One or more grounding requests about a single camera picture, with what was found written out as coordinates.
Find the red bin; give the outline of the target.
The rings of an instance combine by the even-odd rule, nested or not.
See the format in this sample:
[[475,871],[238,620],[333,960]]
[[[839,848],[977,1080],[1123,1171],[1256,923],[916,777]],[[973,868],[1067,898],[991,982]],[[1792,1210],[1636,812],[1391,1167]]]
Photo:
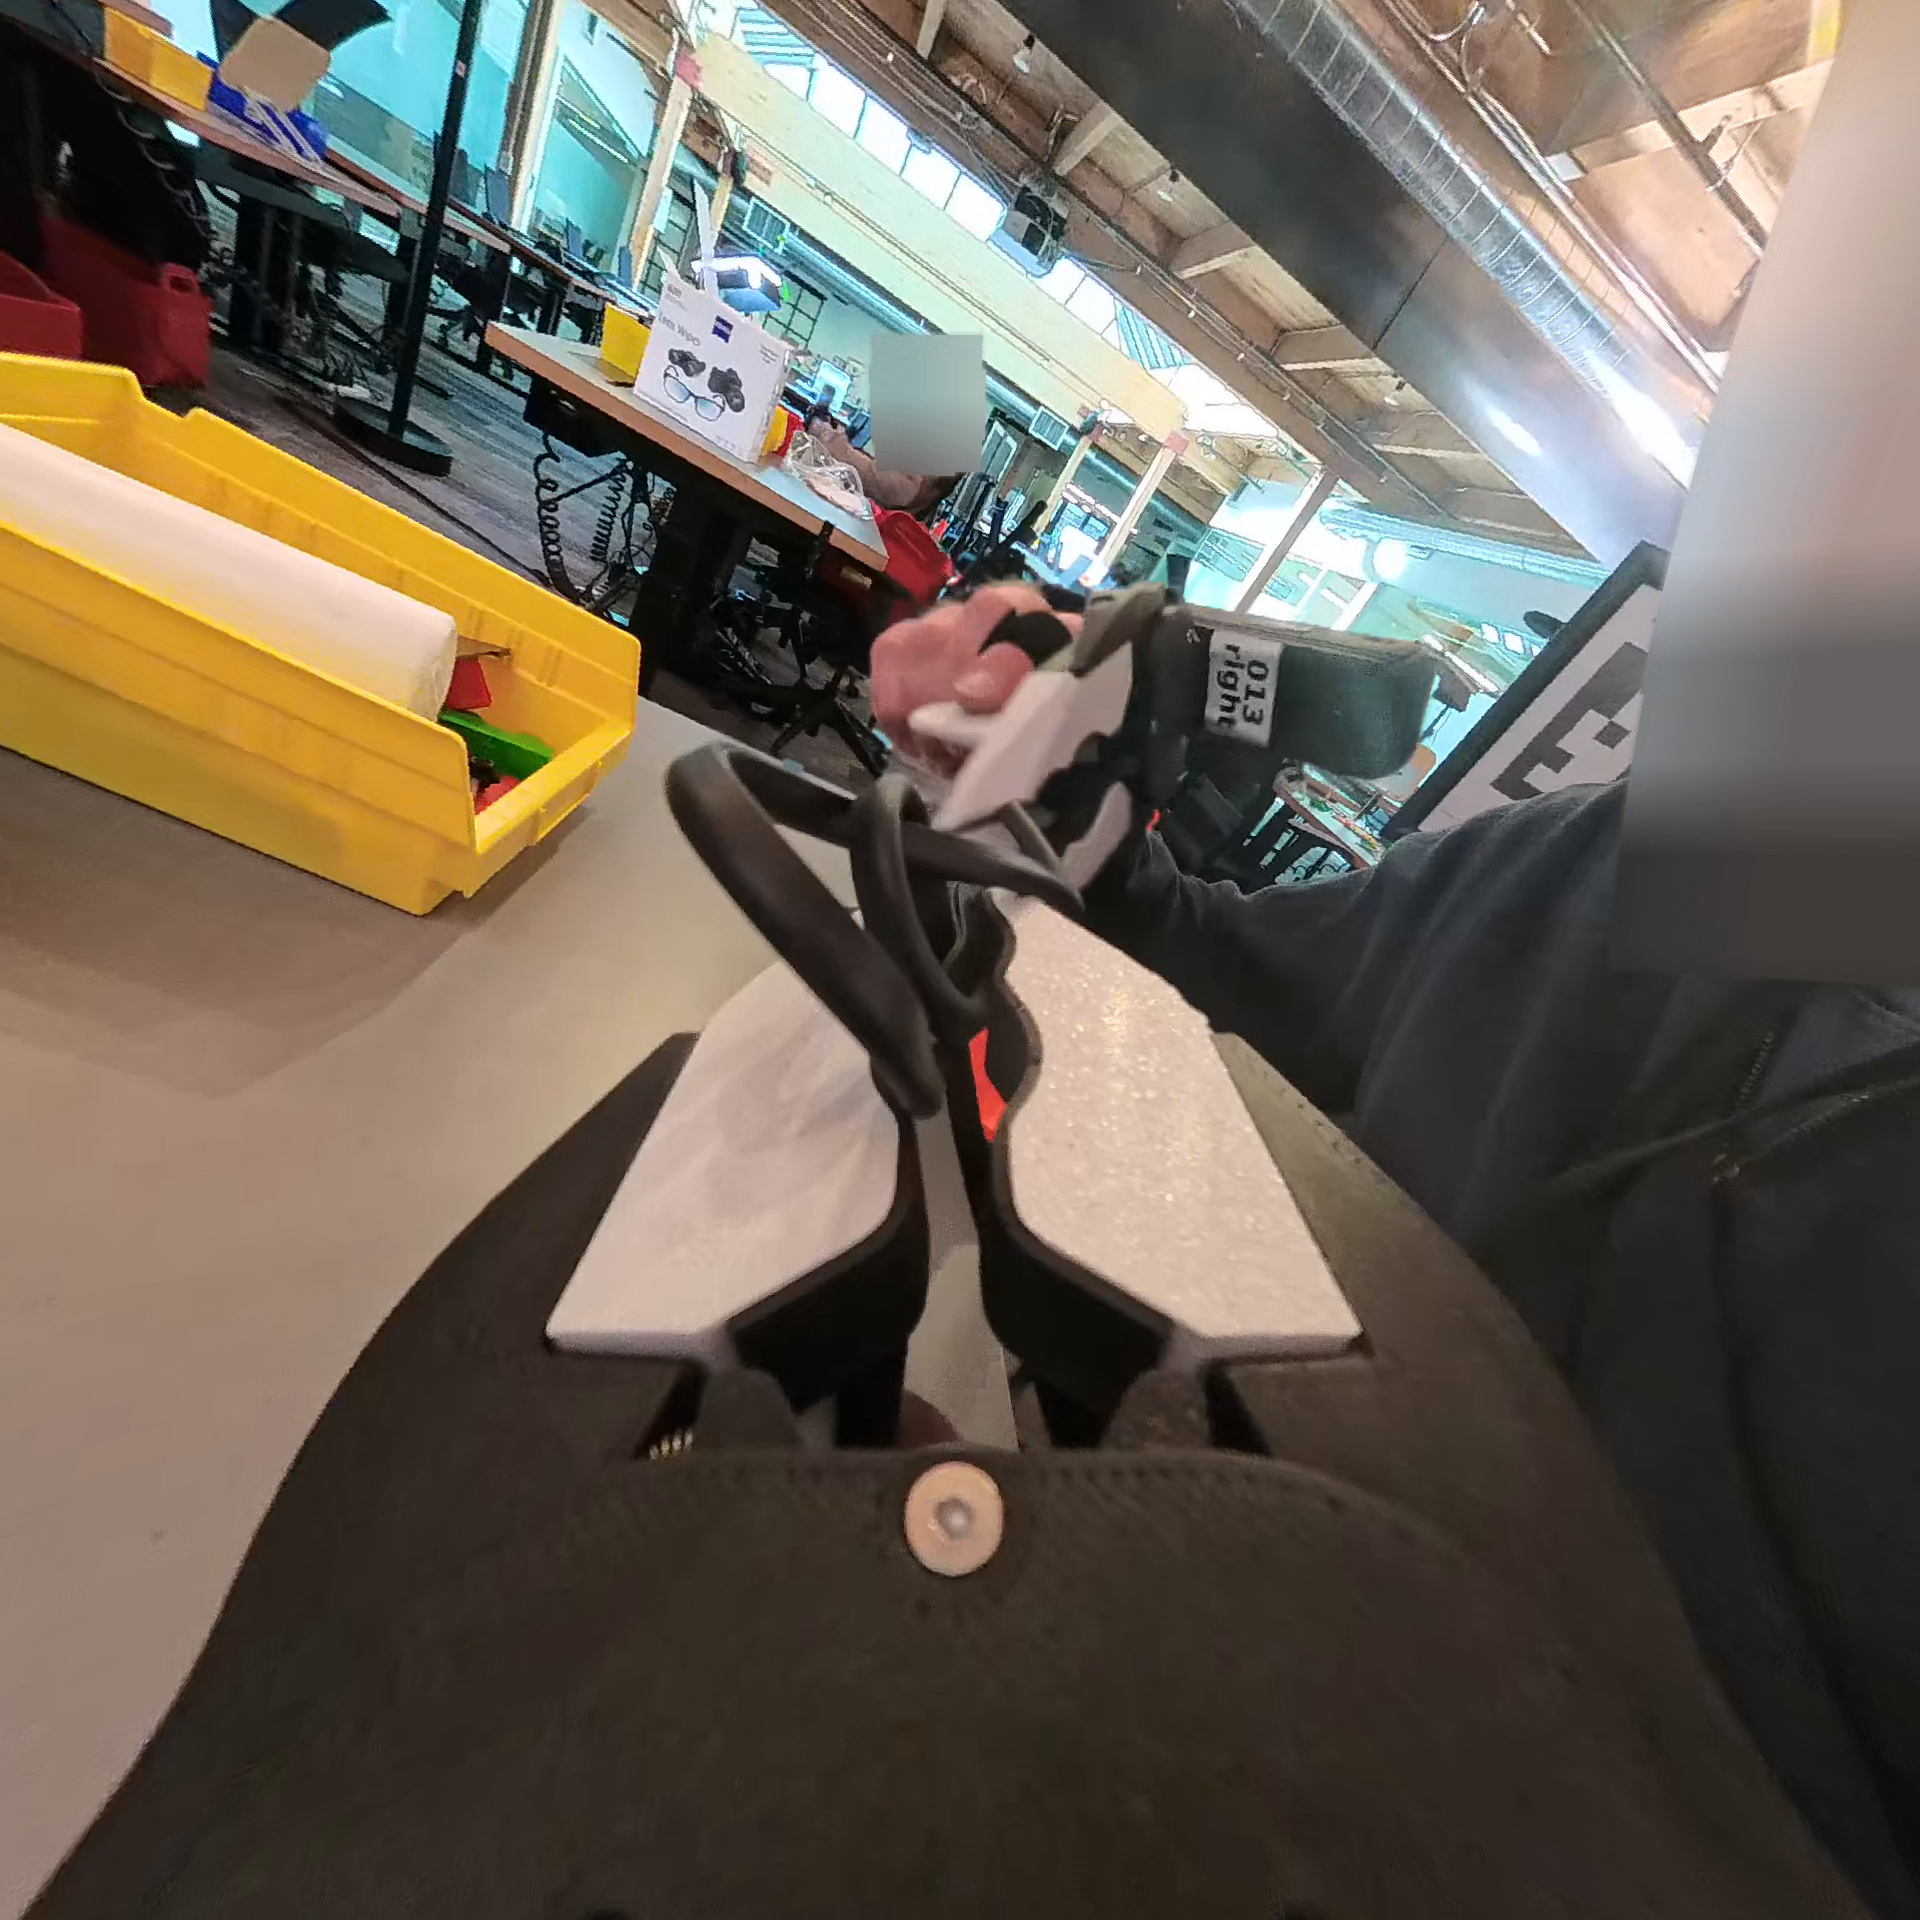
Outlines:
[[36,278],[75,311],[75,356],[147,389],[198,392],[213,365],[213,300],[200,276],[152,261],[41,200]]
[[12,251],[0,253],[0,350],[2,354],[73,359],[85,358],[85,311],[48,286]]

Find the framed tag sign board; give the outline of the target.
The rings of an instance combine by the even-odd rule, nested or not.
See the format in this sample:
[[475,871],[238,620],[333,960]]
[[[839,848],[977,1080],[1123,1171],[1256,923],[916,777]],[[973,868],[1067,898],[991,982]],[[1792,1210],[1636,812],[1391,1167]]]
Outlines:
[[1667,547],[1639,541],[1395,812],[1387,840],[1620,780],[1668,563]]

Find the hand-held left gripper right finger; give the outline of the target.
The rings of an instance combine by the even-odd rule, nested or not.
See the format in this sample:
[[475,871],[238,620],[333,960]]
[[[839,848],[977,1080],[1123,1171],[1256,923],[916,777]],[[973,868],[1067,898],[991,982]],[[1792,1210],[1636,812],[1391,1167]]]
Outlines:
[[995,1148],[1013,1222],[1145,1310],[1180,1361],[1325,1360],[1362,1333],[1210,1021],[1040,899],[993,892],[1027,1068]]

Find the white printed box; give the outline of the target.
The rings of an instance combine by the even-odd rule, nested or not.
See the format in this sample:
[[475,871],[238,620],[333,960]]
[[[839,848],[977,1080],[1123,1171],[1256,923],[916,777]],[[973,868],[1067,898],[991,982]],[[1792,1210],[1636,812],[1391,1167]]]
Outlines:
[[759,466],[783,403],[791,358],[786,340],[669,272],[635,392],[693,438]]

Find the yellow bin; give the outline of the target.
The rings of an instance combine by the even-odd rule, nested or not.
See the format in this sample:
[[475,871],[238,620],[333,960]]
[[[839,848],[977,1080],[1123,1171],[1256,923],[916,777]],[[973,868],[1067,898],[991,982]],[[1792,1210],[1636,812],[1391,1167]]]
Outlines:
[[627,751],[643,645],[555,591],[132,372],[4,354],[4,426],[164,500],[451,617],[484,716],[549,748],[478,803],[468,743],[4,518],[4,748],[428,914],[472,898],[587,801]]

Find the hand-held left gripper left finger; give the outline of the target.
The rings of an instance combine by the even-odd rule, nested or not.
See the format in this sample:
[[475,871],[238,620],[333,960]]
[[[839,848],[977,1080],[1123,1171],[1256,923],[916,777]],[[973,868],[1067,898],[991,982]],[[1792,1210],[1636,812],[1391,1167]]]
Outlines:
[[768,966],[694,1040],[546,1340],[730,1356],[743,1315],[877,1236],[901,1197],[905,1139],[864,1048],[791,966]]

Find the long desk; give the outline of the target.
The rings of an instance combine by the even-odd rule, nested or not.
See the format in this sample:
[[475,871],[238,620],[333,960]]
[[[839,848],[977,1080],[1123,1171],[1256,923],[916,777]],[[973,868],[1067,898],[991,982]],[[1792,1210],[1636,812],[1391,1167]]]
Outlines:
[[[355,204],[394,228],[402,238],[419,238],[428,201],[411,185],[347,154],[307,158],[285,151],[247,130],[233,115],[210,107],[194,107],[186,100],[152,86],[144,74],[119,66],[106,56],[85,56],[83,61],[117,97],[159,115],[172,132],[190,133],[200,145],[294,181],[314,195],[333,195],[338,201]],[[534,283],[541,314],[534,329],[559,336],[569,322],[584,323],[584,342],[601,343],[610,297],[595,278],[564,265],[533,240],[494,221],[477,206],[451,201],[445,228],[490,253],[513,260],[520,276]]]

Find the white roll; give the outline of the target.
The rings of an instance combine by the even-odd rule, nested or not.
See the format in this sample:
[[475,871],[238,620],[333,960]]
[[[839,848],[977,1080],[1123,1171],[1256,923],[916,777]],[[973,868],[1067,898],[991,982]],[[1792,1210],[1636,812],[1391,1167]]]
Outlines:
[[452,613],[20,428],[2,429],[2,586],[85,615],[85,588],[184,617],[433,719]]

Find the wooden table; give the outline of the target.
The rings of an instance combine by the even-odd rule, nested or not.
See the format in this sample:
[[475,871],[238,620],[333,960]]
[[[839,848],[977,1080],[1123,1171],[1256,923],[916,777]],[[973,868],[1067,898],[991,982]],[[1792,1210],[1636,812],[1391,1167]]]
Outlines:
[[852,685],[868,624],[827,575],[880,586],[889,553],[871,509],[846,511],[780,462],[711,444],[619,386],[595,345],[498,322],[484,343],[528,373],[524,414],[546,456],[564,448],[625,470],[606,578],[577,580],[556,555],[546,574],[566,597],[625,617],[645,688],[666,670],[791,722]]

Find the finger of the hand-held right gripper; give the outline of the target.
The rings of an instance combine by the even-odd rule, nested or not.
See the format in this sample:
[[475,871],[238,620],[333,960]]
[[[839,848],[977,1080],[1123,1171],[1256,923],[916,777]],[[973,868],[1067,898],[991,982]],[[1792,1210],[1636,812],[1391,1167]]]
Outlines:
[[1125,731],[1142,668],[1140,635],[1092,635],[1057,662],[1037,666],[991,714],[957,700],[928,702],[912,731],[963,757],[930,823],[943,833],[985,830],[1017,808],[1055,812],[1060,836],[1130,836],[1139,801],[1101,754]]

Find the black support post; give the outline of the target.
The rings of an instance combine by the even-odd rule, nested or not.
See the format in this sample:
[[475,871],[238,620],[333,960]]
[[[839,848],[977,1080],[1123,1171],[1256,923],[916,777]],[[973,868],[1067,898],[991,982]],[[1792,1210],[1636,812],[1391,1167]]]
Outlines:
[[348,444],[370,452],[394,467],[428,477],[447,477],[454,467],[454,454],[449,444],[415,424],[415,397],[420,384],[427,318],[447,232],[454,174],[458,169],[471,71],[483,31],[484,10],[486,6],[483,2],[461,3],[458,31],[445,88],[445,111],[435,138],[435,168],[415,234],[413,261],[405,283],[391,395],[387,401],[341,397],[333,409],[333,418],[347,433]]

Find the green block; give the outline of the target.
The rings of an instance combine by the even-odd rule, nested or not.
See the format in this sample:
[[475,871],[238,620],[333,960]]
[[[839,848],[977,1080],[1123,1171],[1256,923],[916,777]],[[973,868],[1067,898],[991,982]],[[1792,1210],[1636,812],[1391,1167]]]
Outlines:
[[439,722],[463,739],[471,777],[480,785],[524,782],[556,757],[556,749],[538,734],[502,727],[483,712],[445,707]]

